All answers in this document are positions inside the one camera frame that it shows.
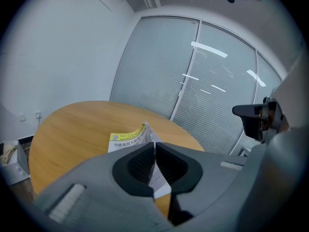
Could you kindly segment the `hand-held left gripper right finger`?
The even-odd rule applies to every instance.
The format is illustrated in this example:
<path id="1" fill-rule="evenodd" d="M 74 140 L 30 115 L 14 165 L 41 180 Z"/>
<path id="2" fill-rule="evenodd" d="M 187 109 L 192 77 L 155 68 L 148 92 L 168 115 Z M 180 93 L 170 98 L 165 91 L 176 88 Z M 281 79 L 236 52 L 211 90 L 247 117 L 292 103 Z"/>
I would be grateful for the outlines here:
<path id="1" fill-rule="evenodd" d="M 247 157 L 157 143 L 156 163 L 171 186 L 169 215 L 157 226 L 247 226 Z"/>

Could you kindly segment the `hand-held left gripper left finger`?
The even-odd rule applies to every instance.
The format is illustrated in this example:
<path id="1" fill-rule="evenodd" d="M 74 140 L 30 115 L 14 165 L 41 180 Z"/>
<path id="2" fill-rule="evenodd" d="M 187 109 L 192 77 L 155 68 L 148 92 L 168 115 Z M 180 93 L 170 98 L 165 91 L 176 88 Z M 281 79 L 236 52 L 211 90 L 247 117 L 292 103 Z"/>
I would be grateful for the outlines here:
<path id="1" fill-rule="evenodd" d="M 54 232 L 166 232 L 149 186 L 153 143 L 92 157 L 46 187 L 35 206 Z"/>

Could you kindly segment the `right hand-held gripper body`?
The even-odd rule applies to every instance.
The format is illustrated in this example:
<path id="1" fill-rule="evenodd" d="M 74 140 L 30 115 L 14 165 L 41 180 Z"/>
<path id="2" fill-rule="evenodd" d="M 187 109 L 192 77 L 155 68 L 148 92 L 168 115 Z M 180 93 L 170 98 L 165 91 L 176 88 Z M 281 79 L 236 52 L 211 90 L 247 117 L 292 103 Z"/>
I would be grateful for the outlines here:
<path id="1" fill-rule="evenodd" d="M 259 139 L 260 143 L 267 144 L 278 133 L 289 129 L 289 123 L 274 96 L 277 88 L 273 88 L 269 96 L 263 98 L 263 104 L 259 109 Z"/>

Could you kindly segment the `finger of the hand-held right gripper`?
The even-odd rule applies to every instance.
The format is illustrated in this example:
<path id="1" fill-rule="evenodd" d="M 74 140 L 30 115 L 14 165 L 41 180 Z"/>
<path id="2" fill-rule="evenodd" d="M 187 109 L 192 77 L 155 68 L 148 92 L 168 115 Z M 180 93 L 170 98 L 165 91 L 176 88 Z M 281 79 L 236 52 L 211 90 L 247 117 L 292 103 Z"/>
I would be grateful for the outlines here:
<path id="1" fill-rule="evenodd" d="M 260 129 L 260 108 L 259 104 L 237 105 L 232 108 L 232 113 L 242 120 L 246 136 L 258 140 Z"/>

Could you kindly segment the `white booklet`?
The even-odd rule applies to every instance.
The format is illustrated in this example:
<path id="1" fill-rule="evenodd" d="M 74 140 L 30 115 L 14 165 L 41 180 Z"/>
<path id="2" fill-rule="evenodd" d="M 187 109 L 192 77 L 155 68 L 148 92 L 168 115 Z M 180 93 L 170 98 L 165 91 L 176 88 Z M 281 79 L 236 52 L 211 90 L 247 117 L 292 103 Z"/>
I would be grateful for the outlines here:
<path id="1" fill-rule="evenodd" d="M 129 133 L 111 133 L 108 153 L 125 147 L 145 143 L 161 143 L 162 140 L 147 122 L 143 122 L 140 129 Z M 158 199 L 171 193 L 171 187 L 162 175 L 155 162 L 148 185 L 154 189 L 154 198 Z"/>

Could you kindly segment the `white storage box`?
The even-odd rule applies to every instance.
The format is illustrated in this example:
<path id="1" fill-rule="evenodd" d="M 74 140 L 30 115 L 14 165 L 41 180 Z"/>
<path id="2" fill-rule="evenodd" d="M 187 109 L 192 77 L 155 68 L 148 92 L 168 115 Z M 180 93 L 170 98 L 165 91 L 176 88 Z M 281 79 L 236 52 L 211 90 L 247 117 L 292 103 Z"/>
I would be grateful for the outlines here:
<path id="1" fill-rule="evenodd" d="M 20 145 L 19 141 L 5 142 L 5 144 L 17 145 L 17 150 L 12 154 L 12 157 L 8 164 L 2 164 L 0 162 L 0 174 L 3 176 L 8 186 L 14 185 L 25 179 L 30 178 L 28 159 L 24 152 L 24 149 Z"/>

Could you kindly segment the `cream cloth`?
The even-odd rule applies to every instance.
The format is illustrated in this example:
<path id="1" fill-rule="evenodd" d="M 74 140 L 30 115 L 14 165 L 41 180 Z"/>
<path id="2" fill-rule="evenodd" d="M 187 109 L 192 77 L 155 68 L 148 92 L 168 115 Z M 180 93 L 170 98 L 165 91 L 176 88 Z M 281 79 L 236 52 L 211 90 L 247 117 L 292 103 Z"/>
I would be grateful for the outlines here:
<path id="1" fill-rule="evenodd" d="M 0 144 L 0 162 L 2 164 L 8 164 L 12 154 L 17 150 L 18 146 L 13 145 L 11 143 L 5 144 L 1 143 Z"/>

